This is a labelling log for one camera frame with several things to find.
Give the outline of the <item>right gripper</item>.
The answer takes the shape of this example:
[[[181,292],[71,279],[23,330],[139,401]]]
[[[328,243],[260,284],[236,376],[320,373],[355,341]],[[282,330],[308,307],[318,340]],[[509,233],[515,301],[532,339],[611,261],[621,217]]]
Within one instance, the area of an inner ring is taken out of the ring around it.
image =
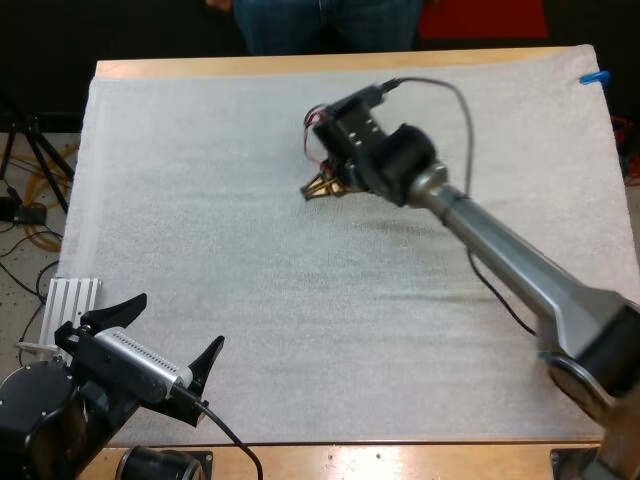
[[[383,100],[383,89],[360,89],[320,110],[313,131],[327,152],[322,170],[345,191],[370,191],[361,163],[386,138],[371,113]]]

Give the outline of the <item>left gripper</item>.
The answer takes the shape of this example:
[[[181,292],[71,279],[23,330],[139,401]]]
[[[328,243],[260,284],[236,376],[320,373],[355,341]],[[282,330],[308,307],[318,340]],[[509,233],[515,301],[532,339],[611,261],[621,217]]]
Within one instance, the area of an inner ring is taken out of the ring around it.
[[[196,426],[203,416],[197,404],[225,337],[216,337],[190,364],[174,364],[124,329],[146,306],[147,295],[142,293],[118,305],[88,311],[80,319],[83,328],[63,324],[55,332],[55,343],[90,378],[134,397],[150,410]]]

